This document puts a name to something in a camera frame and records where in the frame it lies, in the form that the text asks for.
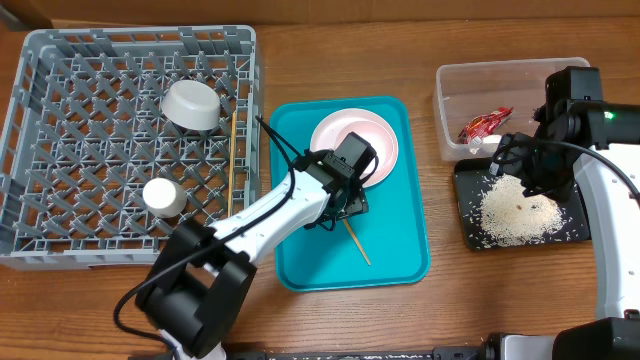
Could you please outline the small white bowl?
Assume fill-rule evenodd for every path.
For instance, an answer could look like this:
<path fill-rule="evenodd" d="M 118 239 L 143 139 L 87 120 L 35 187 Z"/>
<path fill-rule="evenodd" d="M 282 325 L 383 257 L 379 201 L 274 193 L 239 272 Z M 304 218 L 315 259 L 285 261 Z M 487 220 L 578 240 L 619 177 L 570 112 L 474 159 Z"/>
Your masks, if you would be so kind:
<path fill-rule="evenodd" d="M 386 127 L 380 122 L 365 118 L 346 118 L 339 122 L 337 128 L 336 145 L 339 145 L 346 136 L 354 132 L 366 140 L 376 151 L 379 166 L 383 165 L 389 156 L 392 156 L 394 141 Z"/>

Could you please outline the large white plate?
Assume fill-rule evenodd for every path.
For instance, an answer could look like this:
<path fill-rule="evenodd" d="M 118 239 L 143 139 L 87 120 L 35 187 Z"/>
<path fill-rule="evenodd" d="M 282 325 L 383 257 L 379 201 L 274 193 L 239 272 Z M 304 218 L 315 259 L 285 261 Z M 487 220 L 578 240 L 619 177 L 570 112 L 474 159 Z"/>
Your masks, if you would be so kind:
<path fill-rule="evenodd" d="M 333 112 L 326 116 L 314 130 L 311 137 L 310 149 L 312 151 L 324 149 L 335 150 L 338 147 L 338 145 L 336 145 L 336 138 L 339 122 L 351 117 L 371 119 L 373 121 L 380 122 L 388 129 L 391 139 L 394 141 L 392 156 L 389 156 L 387 161 L 381 166 L 379 166 L 378 160 L 377 168 L 374 168 L 374 163 L 371 163 L 364 171 L 362 178 L 372 174 L 372 176 L 364 183 L 364 187 L 371 187 L 383 181 L 392 172 L 399 155 L 399 144 L 396 134 L 389 123 L 380 115 L 360 108 L 347 108 Z"/>

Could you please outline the red snack wrapper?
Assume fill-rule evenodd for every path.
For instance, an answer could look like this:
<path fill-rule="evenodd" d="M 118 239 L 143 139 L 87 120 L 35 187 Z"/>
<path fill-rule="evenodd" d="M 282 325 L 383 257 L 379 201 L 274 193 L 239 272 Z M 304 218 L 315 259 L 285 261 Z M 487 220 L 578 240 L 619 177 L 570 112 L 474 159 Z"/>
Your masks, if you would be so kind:
<path fill-rule="evenodd" d="M 476 116 L 460 131 L 457 142 L 467 145 L 482 144 L 486 137 L 493 135 L 509 119 L 513 110 L 513 107 L 499 107 L 489 114 Z"/>

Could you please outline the grey metal bowl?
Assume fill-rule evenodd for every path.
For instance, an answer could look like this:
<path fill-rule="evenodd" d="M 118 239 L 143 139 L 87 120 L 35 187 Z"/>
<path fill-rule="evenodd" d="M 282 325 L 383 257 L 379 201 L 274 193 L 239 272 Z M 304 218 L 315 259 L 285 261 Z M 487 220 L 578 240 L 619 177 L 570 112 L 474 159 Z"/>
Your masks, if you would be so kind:
<path fill-rule="evenodd" d="M 161 102 L 162 114 L 188 130 L 212 130 L 219 125 L 221 102 L 208 85 L 195 80 L 179 80 L 171 85 Z"/>

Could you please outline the white cup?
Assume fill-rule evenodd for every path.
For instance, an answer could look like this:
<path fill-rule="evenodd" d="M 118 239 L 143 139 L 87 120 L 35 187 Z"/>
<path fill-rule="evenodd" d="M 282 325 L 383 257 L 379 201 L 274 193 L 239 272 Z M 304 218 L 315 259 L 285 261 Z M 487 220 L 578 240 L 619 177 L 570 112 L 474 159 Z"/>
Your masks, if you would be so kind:
<path fill-rule="evenodd" d="M 166 178 L 148 181 L 143 187 L 142 198 L 147 210 L 159 218 L 179 215 L 187 203 L 185 190 Z"/>

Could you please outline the wooden chopstick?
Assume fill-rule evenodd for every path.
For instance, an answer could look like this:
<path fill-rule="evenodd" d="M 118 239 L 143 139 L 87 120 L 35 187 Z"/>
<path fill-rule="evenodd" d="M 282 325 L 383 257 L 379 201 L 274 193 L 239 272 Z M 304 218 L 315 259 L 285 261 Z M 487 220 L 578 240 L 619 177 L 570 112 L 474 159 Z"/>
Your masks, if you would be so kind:
<path fill-rule="evenodd" d="M 352 240 L 354 241 L 355 245 L 357 246 L 360 254 L 363 256 L 365 262 L 367 263 L 368 266 L 371 266 L 372 265 L 371 261 L 370 261 L 368 255 L 367 255 L 366 251 L 364 250 L 360 240 L 358 239 L 356 233 L 354 232 L 352 226 L 350 225 L 350 223 L 348 222 L 347 219 L 343 219 L 342 221 L 343 221 L 348 233 L 350 234 Z"/>
<path fill-rule="evenodd" d="M 233 213 L 233 197 L 234 197 L 234 179 L 235 179 L 235 158 L 236 158 L 236 137 L 237 137 L 237 111 L 234 111 L 231 119 L 231 135 L 229 138 L 229 180 L 228 180 L 228 198 L 227 198 L 227 217 L 230 218 Z"/>

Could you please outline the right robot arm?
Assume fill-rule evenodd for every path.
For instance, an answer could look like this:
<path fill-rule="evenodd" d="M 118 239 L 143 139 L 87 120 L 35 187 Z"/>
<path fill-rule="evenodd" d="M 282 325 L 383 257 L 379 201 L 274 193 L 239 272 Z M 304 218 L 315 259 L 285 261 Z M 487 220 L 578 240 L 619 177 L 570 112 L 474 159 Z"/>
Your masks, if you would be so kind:
<path fill-rule="evenodd" d="M 596 260 L 596 319 L 555 336 L 495 333 L 483 359 L 636 359 L 639 356 L 639 108 L 608 103 L 594 67 L 545 81 L 533 136 L 505 134 L 494 175 L 520 179 L 524 196 L 564 199 L 579 187 Z"/>

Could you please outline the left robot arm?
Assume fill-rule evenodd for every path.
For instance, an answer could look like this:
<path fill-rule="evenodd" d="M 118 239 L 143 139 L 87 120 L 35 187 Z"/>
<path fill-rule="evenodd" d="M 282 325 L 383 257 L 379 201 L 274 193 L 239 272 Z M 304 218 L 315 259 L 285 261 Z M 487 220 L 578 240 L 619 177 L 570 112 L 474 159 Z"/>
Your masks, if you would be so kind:
<path fill-rule="evenodd" d="M 367 212 L 361 176 L 376 161 L 373 146 L 350 132 L 334 150 L 297 157 L 279 185 L 240 213 L 209 226 L 180 223 L 135 299 L 172 357 L 222 356 L 259 263 L 300 228 L 331 231 Z"/>

